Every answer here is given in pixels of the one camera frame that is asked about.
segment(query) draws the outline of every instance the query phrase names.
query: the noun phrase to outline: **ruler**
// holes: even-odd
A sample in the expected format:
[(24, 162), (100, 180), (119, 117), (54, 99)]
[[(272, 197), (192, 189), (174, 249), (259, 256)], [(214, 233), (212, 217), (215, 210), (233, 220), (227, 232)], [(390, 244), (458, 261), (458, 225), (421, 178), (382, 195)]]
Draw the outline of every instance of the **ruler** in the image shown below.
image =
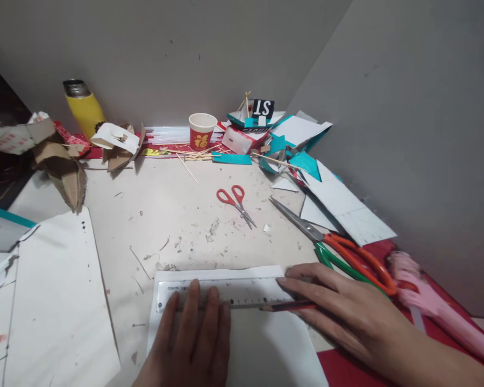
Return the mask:
[[(156, 312), (161, 313), (174, 292), (179, 293), (178, 310), (183, 310), (191, 280), (158, 283)], [(208, 289), (219, 289), (220, 301), (228, 301), (231, 309), (260, 308), (267, 304), (294, 301), (276, 282), (275, 278), (229, 278), (200, 281), (199, 308), (204, 308)]]

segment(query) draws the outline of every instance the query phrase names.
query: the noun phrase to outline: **paper cup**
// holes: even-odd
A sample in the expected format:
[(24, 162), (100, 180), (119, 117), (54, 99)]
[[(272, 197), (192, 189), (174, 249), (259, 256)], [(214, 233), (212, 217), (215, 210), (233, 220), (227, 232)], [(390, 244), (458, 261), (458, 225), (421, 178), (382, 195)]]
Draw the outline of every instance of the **paper cup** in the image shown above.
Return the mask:
[(217, 119), (211, 114), (195, 113), (188, 117), (190, 122), (190, 148), (195, 151), (208, 149)]

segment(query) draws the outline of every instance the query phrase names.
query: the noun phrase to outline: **scissors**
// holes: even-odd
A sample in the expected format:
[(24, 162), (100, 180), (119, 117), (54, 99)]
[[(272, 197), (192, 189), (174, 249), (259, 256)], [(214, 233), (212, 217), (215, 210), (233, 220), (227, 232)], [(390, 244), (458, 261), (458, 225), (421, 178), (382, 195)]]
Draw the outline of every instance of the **scissors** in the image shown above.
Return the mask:
[(231, 196), (226, 192), (226, 190), (223, 190), (222, 188), (219, 189), (217, 191), (217, 199), (219, 199), (221, 202), (225, 203), (225, 204), (231, 204), (232, 206), (234, 206), (237, 210), (240, 211), (240, 213), (244, 216), (244, 219), (246, 220), (247, 222), (247, 225), (249, 226), (249, 228), (252, 230), (253, 228), (251, 227), (251, 223), (253, 224), (253, 226), (257, 226), (254, 222), (253, 222), (253, 219), (251, 219), (251, 217), (247, 214), (246, 210), (244, 210), (244, 206), (242, 205), (242, 200), (244, 199), (244, 195), (246, 195), (246, 193), (244, 192), (244, 188), (242, 188), (241, 186), (239, 185), (234, 185), (233, 187), (231, 187), (231, 192), (233, 192), (233, 195), (235, 196), (235, 198), (237, 199), (238, 201), (238, 205), (237, 203), (235, 203), (235, 201), (231, 198)]
[[(352, 241), (344, 239), (338, 235), (324, 235), (322, 232), (314, 228), (309, 222), (295, 215), (275, 198), (270, 197), (269, 200), (276, 206), (276, 208), (278, 208), (278, 210), (280, 210), (283, 215), (287, 217), (287, 219), (294, 223), (294, 225), (299, 228), (303, 234), (308, 236), (308, 238), (314, 242), (314, 245), (316, 246), (315, 252), (319, 258), (319, 261), (323, 265), (333, 269), (333, 263), (355, 280), (368, 282), (371, 285), (375, 285), (387, 296), (393, 296), (396, 294), (396, 284), (394, 280), (391, 278), (385, 267), (382, 266), (382, 264), (371, 253), (365, 251), (361, 247), (358, 247)], [(349, 262), (351, 266), (348, 266), (345, 262), (333, 255), (332, 252), (326, 248), (323, 242), (332, 247), (347, 262)], [(379, 280), (376, 279), (376, 277), (373, 276), (369, 271), (367, 271), (360, 264), (360, 262), (353, 257), (349, 250), (361, 257), (375, 271), (375, 273), (377, 273)]]

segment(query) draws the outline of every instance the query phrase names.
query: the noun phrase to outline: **gray wall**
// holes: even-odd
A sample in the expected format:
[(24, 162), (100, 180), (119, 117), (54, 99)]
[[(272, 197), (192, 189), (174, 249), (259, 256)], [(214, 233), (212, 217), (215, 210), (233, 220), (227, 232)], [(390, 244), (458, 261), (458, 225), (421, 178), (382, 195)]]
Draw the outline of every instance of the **gray wall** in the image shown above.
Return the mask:
[(354, 0), (288, 106), (397, 243), (484, 316), (484, 0)]
[(0, 0), (0, 73), (72, 131), (70, 77), (117, 123), (224, 119), (245, 91), (284, 110), (350, 2)]

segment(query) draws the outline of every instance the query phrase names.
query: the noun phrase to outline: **desk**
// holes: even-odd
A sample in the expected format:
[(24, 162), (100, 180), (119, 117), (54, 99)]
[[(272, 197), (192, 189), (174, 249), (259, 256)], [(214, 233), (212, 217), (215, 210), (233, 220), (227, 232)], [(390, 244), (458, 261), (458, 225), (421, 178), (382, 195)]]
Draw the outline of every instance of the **desk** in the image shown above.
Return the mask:
[[(198, 186), (177, 159), (139, 158), (137, 162), (143, 163), (138, 175), (136, 169), (126, 169), (112, 179), (105, 170), (86, 171), (84, 203), (91, 214), (122, 364), (108, 386), (131, 385), (145, 360), (156, 269), (279, 264), (285, 270), (317, 261), (312, 242), (268, 201), (274, 195), (299, 213), (304, 194), (271, 189), (273, 183), (256, 164), (187, 162)], [(89, 160), (88, 165), (102, 167), (100, 160)], [(258, 226), (252, 231), (235, 208), (216, 197), (219, 188), (230, 191), (234, 184), (245, 190), (244, 208)], [(36, 172), (9, 209), (36, 222), (68, 210), (41, 172)], [(270, 226), (267, 233), (262, 231), (264, 224)], [(309, 333), (317, 352), (333, 348), (313, 329)]]

